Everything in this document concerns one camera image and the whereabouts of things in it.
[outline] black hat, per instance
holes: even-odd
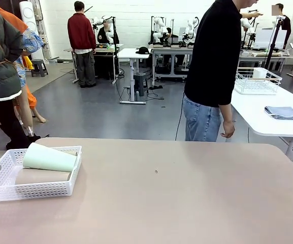
[[[136,52],[138,54],[150,54],[149,50],[147,47],[141,47],[138,49],[138,51]]]

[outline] red jacket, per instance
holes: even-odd
[[[96,49],[92,25],[84,14],[75,13],[69,18],[68,31],[73,49]]]

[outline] white plastic basket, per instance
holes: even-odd
[[[0,201],[71,196],[81,166],[81,146],[53,147],[59,151],[77,153],[77,159],[68,181],[15,185],[16,176],[23,168],[27,149],[8,150],[0,158]]]
[[[264,77],[256,77],[254,68],[238,68],[234,89],[240,94],[275,95],[282,80],[281,77],[265,70]]]

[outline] white tower fan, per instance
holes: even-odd
[[[20,11],[22,16],[22,21],[27,26],[29,26],[29,29],[31,29],[33,32],[35,32],[39,36],[32,3],[29,1],[20,2]],[[40,48],[37,52],[32,53],[31,56],[33,59],[44,60],[44,54],[43,54],[42,48]]]

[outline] white brick wall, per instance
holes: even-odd
[[[40,2],[52,56],[71,58],[71,55],[63,50],[70,46],[67,20],[75,12],[74,0],[40,0]],[[171,19],[175,19],[174,33],[178,34],[180,27],[187,27],[189,18],[197,16],[201,19],[213,2],[214,0],[84,1],[86,9],[93,6],[86,13],[88,18],[95,16],[101,18],[103,15],[116,17],[118,36],[126,48],[147,45],[150,40],[151,16],[166,17],[167,26],[170,26]],[[293,40],[293,0],[259,0],[251,9],[258,9],[264,13],[264,16],[260,18],[259,27],[271,26],[272,20],[274,20],[274,17],[271,16],[271,5],[276,3],[284,4],[284,13],[292,21],[290,40]],[[222,20],[222,24],[226,24],[228,28],[228,22]]]

